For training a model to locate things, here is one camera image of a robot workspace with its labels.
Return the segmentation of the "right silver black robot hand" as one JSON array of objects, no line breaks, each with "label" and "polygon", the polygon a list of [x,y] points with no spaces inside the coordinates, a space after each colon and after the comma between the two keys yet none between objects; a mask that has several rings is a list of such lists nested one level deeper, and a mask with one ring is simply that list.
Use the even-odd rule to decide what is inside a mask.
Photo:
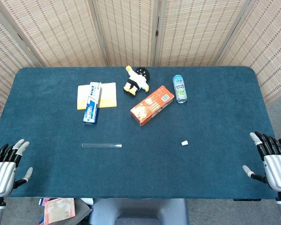
[{"label": "right silver black robot hand", "polygon": [[242,166],[244,172],[248,177],[268,184],[272,190],[281,192],[281,139],[257,131],[251,132],[250,137],[257,147],[265,175],[256,174],[246,165]]}]

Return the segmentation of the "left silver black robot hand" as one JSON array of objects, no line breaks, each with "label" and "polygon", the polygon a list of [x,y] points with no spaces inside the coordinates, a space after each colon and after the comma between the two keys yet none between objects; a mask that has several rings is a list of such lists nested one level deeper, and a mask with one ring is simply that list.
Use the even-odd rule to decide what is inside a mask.
[{"label": "left silver black robot hand", "polygon": [[13,189],[27,183],[33,173],[30,167],[22,179],[16,180],[16,172],[29,142],[19,140],[14,145],[4,144],[0,148],[0,197],[7,197]]}]

